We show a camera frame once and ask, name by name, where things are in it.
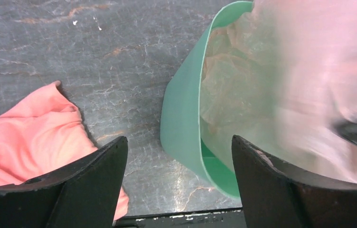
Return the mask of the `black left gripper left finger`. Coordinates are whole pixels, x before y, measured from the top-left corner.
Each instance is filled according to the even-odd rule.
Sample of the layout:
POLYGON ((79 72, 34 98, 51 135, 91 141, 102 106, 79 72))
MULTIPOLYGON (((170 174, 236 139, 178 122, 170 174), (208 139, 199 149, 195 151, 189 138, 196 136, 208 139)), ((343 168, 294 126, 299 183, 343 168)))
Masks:
POLYGON ((0 228, 110 228, 128 154, 120 136, 20 185, 0 186, 0 228))

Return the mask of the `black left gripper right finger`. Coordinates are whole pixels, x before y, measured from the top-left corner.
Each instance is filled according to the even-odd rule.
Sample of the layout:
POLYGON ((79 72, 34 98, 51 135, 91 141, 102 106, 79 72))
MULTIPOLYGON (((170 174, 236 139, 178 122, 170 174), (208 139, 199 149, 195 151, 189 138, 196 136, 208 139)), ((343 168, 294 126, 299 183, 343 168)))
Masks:
POLYGON ((357 228, 357 184, 309 172, 232 138, 249 228, 357 228))

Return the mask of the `green plastic trash bin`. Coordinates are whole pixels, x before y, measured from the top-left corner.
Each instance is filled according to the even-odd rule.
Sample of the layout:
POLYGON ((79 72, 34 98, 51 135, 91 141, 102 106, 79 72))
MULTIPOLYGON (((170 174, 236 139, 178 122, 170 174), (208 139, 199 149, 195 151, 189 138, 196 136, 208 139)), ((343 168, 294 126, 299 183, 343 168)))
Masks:
POLYGON ((160 141, 164 151, 221 193, 234 199, 240 198, 234 172, 213 155, 201 139, 200 84, 212 29, 227 26, 251 10, 250 1, 236 1, 217 12, 168 83, 160 121, 160 141))

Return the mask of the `translucent pink trash bag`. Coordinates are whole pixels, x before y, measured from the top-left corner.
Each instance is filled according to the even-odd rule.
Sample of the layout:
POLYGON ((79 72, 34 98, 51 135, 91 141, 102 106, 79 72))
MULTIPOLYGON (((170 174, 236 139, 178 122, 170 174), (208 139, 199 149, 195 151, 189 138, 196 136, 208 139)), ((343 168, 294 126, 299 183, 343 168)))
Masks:
POLYGON ((357 0, 257 0, 211 30, 201 138, 230 171, 233 135, 323 176, 357 183, 357 0))

